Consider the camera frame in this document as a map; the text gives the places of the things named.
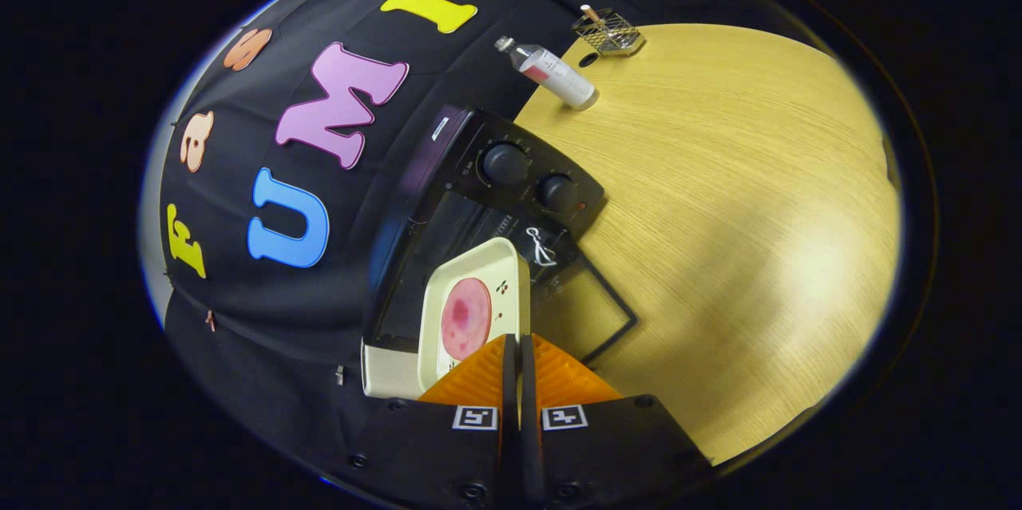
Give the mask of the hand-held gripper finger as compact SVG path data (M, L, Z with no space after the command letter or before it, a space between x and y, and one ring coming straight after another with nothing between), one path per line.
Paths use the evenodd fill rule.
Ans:
M521 368L527 507L664 507L713 481L659 398L617 393L536 335L522 339Z
M502 335L418 400L372 409L325 481L383 507L501 507L517 495L518 344Z

